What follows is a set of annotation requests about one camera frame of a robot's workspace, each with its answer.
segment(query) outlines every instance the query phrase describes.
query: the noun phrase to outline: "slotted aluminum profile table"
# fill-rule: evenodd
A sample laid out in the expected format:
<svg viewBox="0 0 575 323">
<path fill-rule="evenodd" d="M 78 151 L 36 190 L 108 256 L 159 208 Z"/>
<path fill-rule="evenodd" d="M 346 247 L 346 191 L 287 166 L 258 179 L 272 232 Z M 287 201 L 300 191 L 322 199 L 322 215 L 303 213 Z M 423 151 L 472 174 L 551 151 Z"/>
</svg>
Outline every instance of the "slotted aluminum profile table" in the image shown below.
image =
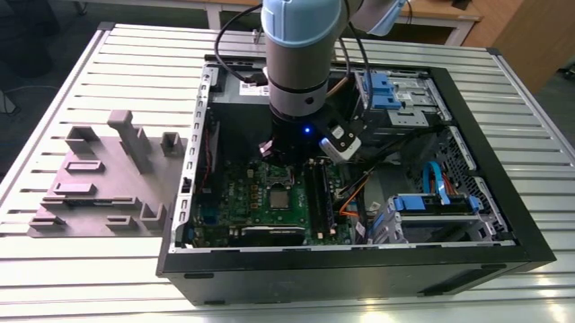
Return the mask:
<svg viewBox="0 0 575 323">
<path fill-rule="evenodd" d="M 482 48 L 364 41 L 375 63 L 448 69 L 558 261 L 451 297 L 195 308 L 155 276 L 160 238 L 26 236 L 68 151 L 64 136 L 110 110 L 134 111 L 151 137 L 187 136 L 216 32 L 103 23 L 0 184 L 0 318 L 83 322 L 567 322 L 575 317 L 574 150 L 502 57 Z M 354 41 L 351 58 L 362 61 Z M 224 55 L 263 56 L 252 35 L 230 32 Z M 338 59 L 343 60 L 336 47 Z"/>
</svg>

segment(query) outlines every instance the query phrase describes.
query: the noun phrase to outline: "ram slot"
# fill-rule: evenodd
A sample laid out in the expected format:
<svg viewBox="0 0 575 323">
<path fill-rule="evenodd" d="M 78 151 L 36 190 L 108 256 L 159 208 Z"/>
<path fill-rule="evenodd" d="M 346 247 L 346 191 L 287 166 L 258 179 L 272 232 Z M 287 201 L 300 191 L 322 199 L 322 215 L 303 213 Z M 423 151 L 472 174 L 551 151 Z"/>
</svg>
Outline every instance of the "ram slot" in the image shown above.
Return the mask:
<svg viewBox="0 0 575 323">
<path fill-rule="evenodd" d="M 304 167 L 306 195 L 314 237 L 324 239 L 335 224 L 326 166 L 312 163 Z"/>
</svg>

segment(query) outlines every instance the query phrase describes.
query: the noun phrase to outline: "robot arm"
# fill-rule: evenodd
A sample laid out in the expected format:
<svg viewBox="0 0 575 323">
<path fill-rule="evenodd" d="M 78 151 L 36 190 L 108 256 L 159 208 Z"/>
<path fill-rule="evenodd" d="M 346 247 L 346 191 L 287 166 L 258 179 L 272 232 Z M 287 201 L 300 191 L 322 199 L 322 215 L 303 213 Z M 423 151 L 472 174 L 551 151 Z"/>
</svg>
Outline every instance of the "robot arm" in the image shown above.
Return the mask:
<svg viewBox="0 0 575 323">
<path fill-rule="evenodd" d="M 335 162 L 362 145 L 339 114 L 326 106 L 334 44 L 348 22 L 386 34 L 406 0 L 263 0 L 267 77 L 274 138 L 263 157 L 276 164 L 308 158 L 306 143 Z"/>
</svg>

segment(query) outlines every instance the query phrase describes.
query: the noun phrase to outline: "green circuit board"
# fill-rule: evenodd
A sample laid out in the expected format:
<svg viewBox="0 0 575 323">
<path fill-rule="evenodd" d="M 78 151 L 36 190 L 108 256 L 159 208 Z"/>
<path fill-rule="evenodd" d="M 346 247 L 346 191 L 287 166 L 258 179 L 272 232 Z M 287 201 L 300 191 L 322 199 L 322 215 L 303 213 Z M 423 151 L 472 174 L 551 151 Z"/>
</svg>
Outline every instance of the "green circuit board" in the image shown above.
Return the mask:
<svg viewBox="0 0 575 323">
<path fill-rule="evenodd" d="M 332 191 L 340 186 L 335 166 L 326 167 Z M 218 207 L 199 206 L 202 225 L 195 227 L 199 247 L 228 246 L 230 229 L 242 226 L 302 227 L 306 245 L 350 244 L 350 227 L 339 224 L 335 234 L 312 235 L 303 173 L 260 161 L 226 163 L 222 199 Z"/>
</svg>

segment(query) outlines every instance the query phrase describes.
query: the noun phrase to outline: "motherboard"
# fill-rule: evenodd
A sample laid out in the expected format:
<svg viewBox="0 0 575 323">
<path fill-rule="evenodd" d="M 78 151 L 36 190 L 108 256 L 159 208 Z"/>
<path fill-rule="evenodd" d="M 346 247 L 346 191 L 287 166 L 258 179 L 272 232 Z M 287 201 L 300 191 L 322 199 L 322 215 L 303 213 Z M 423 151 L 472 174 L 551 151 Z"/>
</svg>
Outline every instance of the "motherboard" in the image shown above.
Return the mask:
<svg viewBox="0 0 575 323">
<path fill-rule="evenodd" d="M 199 203 L 188 239 L 198 248 L 351 244 L 348 219 L 338 218 L 336 166 L 312 159 L 300 170 L 260 161 L 224 162 L 218 203 Z"/>
</svg>

